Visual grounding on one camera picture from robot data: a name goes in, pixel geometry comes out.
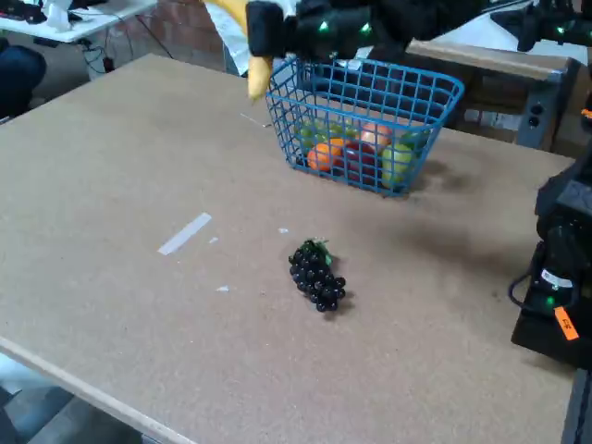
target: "yellow banana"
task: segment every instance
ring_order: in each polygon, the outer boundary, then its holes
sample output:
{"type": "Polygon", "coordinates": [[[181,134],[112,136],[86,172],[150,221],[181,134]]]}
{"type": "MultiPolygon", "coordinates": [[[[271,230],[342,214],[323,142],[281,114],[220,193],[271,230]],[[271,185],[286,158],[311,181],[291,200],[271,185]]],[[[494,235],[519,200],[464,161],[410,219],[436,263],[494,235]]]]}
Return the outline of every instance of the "yellow banana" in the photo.
{"type": "MultiPolygon", "coordinates": [[[[204,0],[208,3],[220,6],[240,25],[245,37],[247,32],[247,10],[245,0],[204,0]]],[[[269,81],[271,80],[272,58],[255,57],[249,58],[248,92],[249,98],[256,101],[265,95],[269,81]]]]}

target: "white tape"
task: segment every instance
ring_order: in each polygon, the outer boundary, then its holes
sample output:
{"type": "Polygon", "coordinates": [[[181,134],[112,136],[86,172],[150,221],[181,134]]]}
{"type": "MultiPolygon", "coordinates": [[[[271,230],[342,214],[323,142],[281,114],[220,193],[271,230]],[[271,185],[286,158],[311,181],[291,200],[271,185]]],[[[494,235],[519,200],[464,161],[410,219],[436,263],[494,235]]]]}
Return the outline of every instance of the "white tape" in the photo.
{"type": "Polygon", "coordinates": [[[549,284],[561,287],[563,289],[572,289],[574,287],[574,284],[570,279],[557,277],[551,272],[549,272],[546,268],[543,268],[543,272],[540,274],[540,276],[543,279],[545,279],[549,284]]]}
{"type": "Polygon", "coordinates": [[[191,236],[202,229],[210,220],[212,220],[210,215],[207,213],[201,213],[189,224],[187,224],[184,229],[182,229],[179,233],[170,238],[162,247],[160,247],[158,252],[163,255],[168,255],[175,252],[181,245],[188,241],[191,236]]]}

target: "red apple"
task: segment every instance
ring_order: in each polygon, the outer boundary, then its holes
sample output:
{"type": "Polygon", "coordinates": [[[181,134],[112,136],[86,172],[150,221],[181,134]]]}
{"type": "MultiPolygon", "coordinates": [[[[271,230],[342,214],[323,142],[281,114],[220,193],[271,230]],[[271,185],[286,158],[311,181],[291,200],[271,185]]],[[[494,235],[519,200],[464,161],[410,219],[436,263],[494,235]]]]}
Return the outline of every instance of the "red apple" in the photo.
{"type": "Polygon", "coordinates": [[[365,185],[376,185],[379,182],[376,152],[367,143],[347,142],[344,158],[338,159],[334,166],[352,182],[359,183],[361,174],[365,185]]]}

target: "blue wire basket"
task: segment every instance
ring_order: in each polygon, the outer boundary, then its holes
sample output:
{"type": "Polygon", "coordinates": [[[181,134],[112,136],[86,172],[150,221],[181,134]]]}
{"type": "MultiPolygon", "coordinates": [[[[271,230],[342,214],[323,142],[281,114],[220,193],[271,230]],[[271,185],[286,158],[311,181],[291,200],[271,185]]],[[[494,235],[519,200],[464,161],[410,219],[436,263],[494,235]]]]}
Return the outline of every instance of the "blue wire basket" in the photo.
{"type": "Polygon", "coordinates": [[[292,58],[274,71],[266,100],[279,146],[296,169],[402,195],[464,86],[444,74],[375,60],[341,63],[292,58]]]}

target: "orange label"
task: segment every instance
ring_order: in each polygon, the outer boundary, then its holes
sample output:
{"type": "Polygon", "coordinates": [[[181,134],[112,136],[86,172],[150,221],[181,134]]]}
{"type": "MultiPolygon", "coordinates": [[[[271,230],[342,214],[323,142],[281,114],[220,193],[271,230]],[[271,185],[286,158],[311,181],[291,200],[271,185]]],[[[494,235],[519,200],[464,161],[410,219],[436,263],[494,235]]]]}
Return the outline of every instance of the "orange label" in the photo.
{"type": "Polygon", "coordinates": [[[574,340],[580,337],[577,334],[577,331],[575,331],[572,319],[570,319],[570,316],[567,315],[567,312],[563,307],[555,308],[555,317],[557,318],[557,322],[559,322],[561,330],[563,330],[563,334],[567,340],[574,340]]]}

